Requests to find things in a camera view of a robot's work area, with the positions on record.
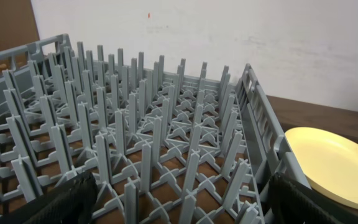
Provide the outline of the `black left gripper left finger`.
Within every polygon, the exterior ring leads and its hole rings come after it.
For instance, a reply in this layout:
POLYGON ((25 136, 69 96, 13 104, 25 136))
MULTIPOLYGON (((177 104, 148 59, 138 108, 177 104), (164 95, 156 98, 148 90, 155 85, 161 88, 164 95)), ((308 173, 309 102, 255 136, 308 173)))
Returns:
POLYGON ((91 172, 84 172, 1 216, 0 224, 89 223, 97 198, 96 179, 91 172))

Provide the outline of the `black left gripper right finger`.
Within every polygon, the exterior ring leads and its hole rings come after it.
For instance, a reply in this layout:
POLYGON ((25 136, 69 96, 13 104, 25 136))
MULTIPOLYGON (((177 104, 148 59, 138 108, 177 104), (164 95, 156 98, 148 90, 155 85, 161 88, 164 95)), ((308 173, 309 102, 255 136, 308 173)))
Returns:
POLYGON ((357 215, 281 172, 269 180, 268 201, 277 223, 358 224, 357 215))

